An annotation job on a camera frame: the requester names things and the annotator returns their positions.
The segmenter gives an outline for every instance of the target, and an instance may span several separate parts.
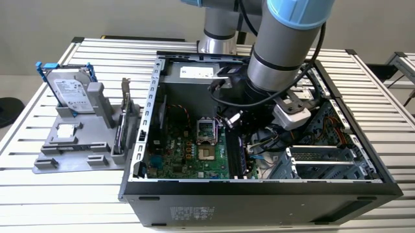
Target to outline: printed label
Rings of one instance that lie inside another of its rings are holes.
[[[210,220],[214,207],[209,206],[174,206],[169,207],[173,220]]]
[[[58,147],[58,150],[73,150],[73,147]]]
[[[77,80],[54,79],[53,82],[69,109],[75,112],[93,111],[82,84]]]
[[[181,67],[180,78],[188,79],[212,79],[213,68],[212,67]]]

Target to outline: small white component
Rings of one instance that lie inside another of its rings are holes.
[[[57,138],[69,138],[74,134],[74,126],[71,124],[59,124],[57,126]]]
[[[276,125],[280,125],[284,130],[292,130],[301,126],[308,118],[310,117],[310,113],[306,108],[302,109],[302,111],[286,114],[280,106],[276,104],[272,111],[272,116],[274,117],[272,123]]]

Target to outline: connector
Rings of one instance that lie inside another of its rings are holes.
[[[225,80],[224,79],[214,79],[212,81],[212,83],[208,86],[208,91],[210,93],[213,93],[216,90],[218,90],[218,88],[222,86],[222,84],[225,84]]]
[[[144,141],[144,139],[145,139],[145,132],[144,130],[141,130],[138,135],[138,141]]]

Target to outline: red wire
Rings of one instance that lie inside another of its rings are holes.
[[[322,119],[322,129],[321,129],[321,133],[320,133],[320,135],[318,135],[318,137],[317,137],[317,140],[322,137],[322,134],[324,134],[324,130],[325,130],[325,120],[326,119],[329,119],[326,116],[324,117],[324,119]]]
[[[190,124],[189,124],[189,115],[188,115],[186,109],[185,109],[181,105],[178,105],[178,104],[177,104],[177,105],[176,105],[176,104],[172,104],[172,105],[168,105],[166,107],[168,107],[168,108],[169,108],[169,107],[178,107],[178,108],[181,108],[181,109],[184,110],[184,113],[185,113],[185,115],[186,115],[186,123],[188,123],[188,126],[189,126],[189,125],[190,125]]]
[[[333,118],[332,116],[328,116],[328,118],[332,119],[332,120],[334,120],[334,121],[338,123],[338,120],[337,120],[336,118]],[[337,137],[338,137],[338,139],[340,139],[340,142],[341,142],[342,144],[345,144],[346,141],[345,141],[345,138],[344,138],[341,132],[340,132],[340,129],[334,128],[334,130],[336,130],[336,133],[337,133]]]

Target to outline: slotted aluminum surface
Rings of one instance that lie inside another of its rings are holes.
[[[104,94],[120,103],[121,78],[130,79],[134,102],[145,102],[157,50],[194,52],[194,43],[85,39],[70,44],[61,64],[90,62]],[[248,55],[249,46],[238,46]],[[321,50],[318,60],[372,142],[404,196],[341,226],[300,227],[296,232],[415,232],[415,126],[413,119],[373,78],[357,56]],[[55,99],[41,85],[18,120],[0,142],[0,226],[5,232],[140,231],[128,204],[116,199],[122,171],[31,174],[35,153],[53,124]],[[277,227],[176,228],[176,232],[284,232]]]

